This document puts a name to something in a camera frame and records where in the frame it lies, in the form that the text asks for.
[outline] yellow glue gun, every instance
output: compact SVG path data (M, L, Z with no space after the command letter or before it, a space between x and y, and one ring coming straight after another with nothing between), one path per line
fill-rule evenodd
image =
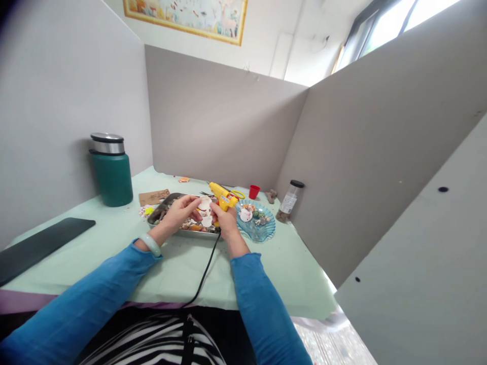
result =
M215 198L218 199L218 204L223 211L227 211L228 208L233 208L237 205L238 199L235 198L228 190L221 187L220 185L211 182L210 190L212 191Z

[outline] stainless steel lid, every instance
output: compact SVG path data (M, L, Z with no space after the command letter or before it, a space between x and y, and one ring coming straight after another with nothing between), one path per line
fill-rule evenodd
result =
M109 155L121 155L125 153L123 137L112 133L92 133L94 149L97 152Z

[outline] window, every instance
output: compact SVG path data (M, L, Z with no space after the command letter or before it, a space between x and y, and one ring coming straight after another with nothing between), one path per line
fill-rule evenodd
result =
M459 0L374 0L355 19L337 70Z

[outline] jar lid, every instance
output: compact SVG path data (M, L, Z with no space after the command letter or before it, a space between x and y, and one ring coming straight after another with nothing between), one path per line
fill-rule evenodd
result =
M91 138L96 142L122 143L123 137L113 133L92 133Z
M297 188L304 188L304 184L298 180L291 180L291 185Z

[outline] clear plastic jar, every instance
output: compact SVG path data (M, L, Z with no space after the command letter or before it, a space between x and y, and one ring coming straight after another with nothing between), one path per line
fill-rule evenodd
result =
M291 185L289 185L288 192L284 197L279 211L275 215L275 218L282 223L285 223L291 216L291 211L293 210L294 204L298 200L298 195L301 189L304 188L304 184L298 180L291 180Z

